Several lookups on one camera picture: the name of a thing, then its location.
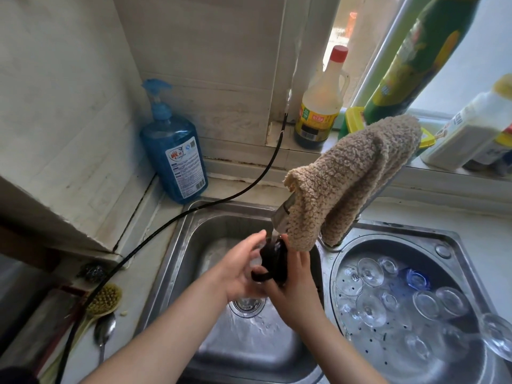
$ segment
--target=sink drain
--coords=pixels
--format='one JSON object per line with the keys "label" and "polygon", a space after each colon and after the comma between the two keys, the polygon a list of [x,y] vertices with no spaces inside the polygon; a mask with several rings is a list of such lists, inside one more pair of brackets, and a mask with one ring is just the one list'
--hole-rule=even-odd
{"label": "sink drain", "polygon": [[229,308],[241,318],[258,315],[265,306],[266,299],[242,298],[229,303]]}

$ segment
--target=red cap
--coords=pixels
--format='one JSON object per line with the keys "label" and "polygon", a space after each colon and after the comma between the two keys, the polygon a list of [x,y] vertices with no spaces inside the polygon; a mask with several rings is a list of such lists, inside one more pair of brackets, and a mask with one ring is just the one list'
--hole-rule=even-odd
{"label": "red cap", "polygon": [[344,45],[335,45],[331,52],[331,57],[329,60],[332,60],[336,63],[343,63],[347,58],[347,54],[349,53],[349,49]]}

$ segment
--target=white countertop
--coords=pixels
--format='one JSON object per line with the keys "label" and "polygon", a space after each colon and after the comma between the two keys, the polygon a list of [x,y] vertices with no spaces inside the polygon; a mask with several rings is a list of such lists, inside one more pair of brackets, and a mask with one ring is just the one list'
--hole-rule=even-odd
{"label": "white countertop", "polygon": [[[209,178],[209,187],[203,196],[224,198],[247,185],[239,181]],[[284,188],[256,186],[236,200],[277,207],[288,196],[289,192]],[[181,205],[164,198],[146,235],[181,210]],[[512,278],[509,277],[512,272],[512,219],[391,198],[375,200],[362,213],[362,218],[457,232],[498,315],[512,322]],[[114,276],[112,281],[122,288],[123,298],[116,311],[116,331],[106,344],[106,357],[131,340],[174,227],[175,224],[161,232],[137,254],[128,270]],[[72,264],[63,265],[64,268],[67,266],[73,268]],[[119,313],[124,311],[127,312],[126,316],[120,316]],[[98,356],[93,329],[89,329],[68,361],[63,383],[79,382],[96,367]]]}

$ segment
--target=spoon handle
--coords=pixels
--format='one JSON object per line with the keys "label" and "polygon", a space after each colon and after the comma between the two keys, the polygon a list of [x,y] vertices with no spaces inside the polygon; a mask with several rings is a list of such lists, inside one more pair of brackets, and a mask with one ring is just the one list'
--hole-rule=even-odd
{"label": "spoon handle", "polygon": [[105,360],[105,342],[102,342],[101,345],[99,346],[99,364],[98,365],[101,365],[101,363]]}

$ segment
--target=black cable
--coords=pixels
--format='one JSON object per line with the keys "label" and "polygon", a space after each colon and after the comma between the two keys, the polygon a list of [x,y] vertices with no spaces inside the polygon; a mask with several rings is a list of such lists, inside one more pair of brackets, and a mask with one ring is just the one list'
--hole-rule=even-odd
{"label": "black cable", "polygon": [[283,125],[281,127],[281,133],[279,134],[279,140],[278,144],[275,146],[274,154],[272,155],[272,158],[270,159],[270,162],[265,167],[261,175],[252,182],[249,186],[244,188],[239,193],[236,193],[235,195],[231,195],[230,197],[220,199],[218,201],[213,201],[209,203],[205,203],[204,205],[193,207],[192,209],[189,209],[187,211],[184,211],[183,213],[177,215],[176,217],[172,218],[171,220],[167,221],[165,224],[160,226],[156,231],[154,231],[148,238],[146,238],[143,242],[141,242],[133,251],[130,252],[123,260],[121,260],[101,281],[100,284],[93,290],[93,292],[87,297],[86,301],[80,308],[80,313],[78,314],[78,317],[76,321],[73,323],[73,327],[71,328],[71,331],[69,333],[69,336],[67,337],[66,345],[64,346],[64,351],[62,353],[62,359],[59,363],[59,369],[57,371],[57,377],[55,378],[55,384],[61,384],[62,376],[64,375],[64,369],[66,368],[67,358],[69,357],[69,354],[71,352],[71,346],[73,345],[73,339],[75,338],[76,331],[78,330],[78,326],[80,325],[80,322],[83,319],[83,316],[86,313],[86,308],[91,304],[91,302],[94,300],[94,298],[98,295],[99,291],[107,284],[107,282],[114,276],[117,271],[119,271],[123,265],[125,265],[128,260],[130,260],[138,251],[140,251],[148,242],[150,242],[155,236],[157,236],[158,233],[162,232],[166,227],[168,227],[173,222],[179,220],[182,217],[185,217],[186,215],[189,215],[190,213],[193,213],[195,211],[204,209],[206,207],[215,206],[220,203],[224,203],[227,201],[230,201],[232,199],[235,199],[236,197],[239,197],[240,195],[248,192],[251,190],[254,186],[256,186],[260,180],[263,179],[263,177],[267,174],[268,170],[272,167],[272,163],[275,160],[275,157],[278,155],[279,149],[281,147],[281,142],[283,141],[283,133],[286,127],[286,120],[288,119],[288,114],[286,113],[283,118]]}

